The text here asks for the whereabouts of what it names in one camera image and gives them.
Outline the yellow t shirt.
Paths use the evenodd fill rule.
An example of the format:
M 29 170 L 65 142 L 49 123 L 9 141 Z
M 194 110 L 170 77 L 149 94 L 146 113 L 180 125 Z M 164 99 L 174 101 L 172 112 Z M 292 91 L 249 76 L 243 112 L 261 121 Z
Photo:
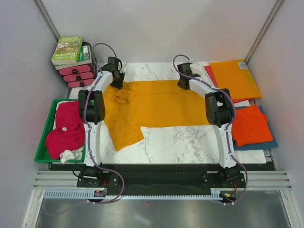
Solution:
M 176 80 L 124 82 L 103 93 L 104 122 L 115 150 L 144 139 L 141 127 L 164 128 L 208 125 L 205 100 L 178 87 Z

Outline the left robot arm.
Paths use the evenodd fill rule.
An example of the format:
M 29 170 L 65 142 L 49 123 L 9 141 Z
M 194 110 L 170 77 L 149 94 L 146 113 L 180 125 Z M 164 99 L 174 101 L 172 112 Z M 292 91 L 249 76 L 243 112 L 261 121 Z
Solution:
M 105 119 L 105 102 L 103 93 L 108 86 L 122 89 L 125 72 L 123 64 L 117 57 L 109 57 L 107 64 L 99 69 L 94 82 L 87 90 L 78 92 L 79 115 L 85 127 L 84 165 L 94 167 L 102 163 L 100 155 L 100 129 Z

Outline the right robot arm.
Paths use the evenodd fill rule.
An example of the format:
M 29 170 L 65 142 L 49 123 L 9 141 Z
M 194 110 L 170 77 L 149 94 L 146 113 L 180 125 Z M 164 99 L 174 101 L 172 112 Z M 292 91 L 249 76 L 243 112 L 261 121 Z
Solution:
M 236 109 L 228 89 L 220 89 L 193 74 L 190 63 L 174 65 L 180 75 L 179 87 L 191 90 L 205 99 L 206 118 L 216 134 L 219 165 L 223 169 L 236 166 L 234 158 L 232 123 L 236 117 Z

